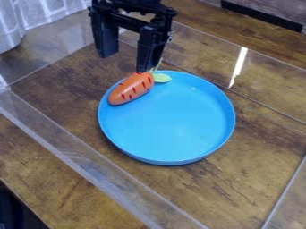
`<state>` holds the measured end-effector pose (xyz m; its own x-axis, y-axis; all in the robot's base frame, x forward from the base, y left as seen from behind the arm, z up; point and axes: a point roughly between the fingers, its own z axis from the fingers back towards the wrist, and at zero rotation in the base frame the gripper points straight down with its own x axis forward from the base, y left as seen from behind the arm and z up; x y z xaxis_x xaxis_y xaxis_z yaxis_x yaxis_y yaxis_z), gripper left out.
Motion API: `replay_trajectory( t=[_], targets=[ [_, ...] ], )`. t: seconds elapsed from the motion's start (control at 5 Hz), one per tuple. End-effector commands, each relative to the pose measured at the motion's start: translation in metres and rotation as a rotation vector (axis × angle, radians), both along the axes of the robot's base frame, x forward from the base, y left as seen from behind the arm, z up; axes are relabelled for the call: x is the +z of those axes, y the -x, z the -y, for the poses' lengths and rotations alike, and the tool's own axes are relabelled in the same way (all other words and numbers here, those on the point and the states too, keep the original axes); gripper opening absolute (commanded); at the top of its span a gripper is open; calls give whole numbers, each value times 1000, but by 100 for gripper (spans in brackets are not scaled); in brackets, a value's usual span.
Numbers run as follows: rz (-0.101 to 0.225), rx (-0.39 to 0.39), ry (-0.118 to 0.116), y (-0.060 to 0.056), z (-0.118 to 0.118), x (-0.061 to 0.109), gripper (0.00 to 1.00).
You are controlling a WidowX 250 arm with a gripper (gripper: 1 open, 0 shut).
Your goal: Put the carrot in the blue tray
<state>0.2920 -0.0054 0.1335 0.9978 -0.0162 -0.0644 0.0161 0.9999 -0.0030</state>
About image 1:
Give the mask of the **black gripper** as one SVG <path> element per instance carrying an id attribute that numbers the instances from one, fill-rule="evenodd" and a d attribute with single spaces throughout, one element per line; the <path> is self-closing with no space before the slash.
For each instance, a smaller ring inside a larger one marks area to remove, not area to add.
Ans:
<path id="1" fill-rule="evenodd" d="M 88 11 L 97 55 L 106 58 L 117 53 L 118 28 L 140 32 L 136 71 L 150 70 L 161 58 L 161 32 L 171 31 L 175 9 L 161 0 L 92 0 Z"/>

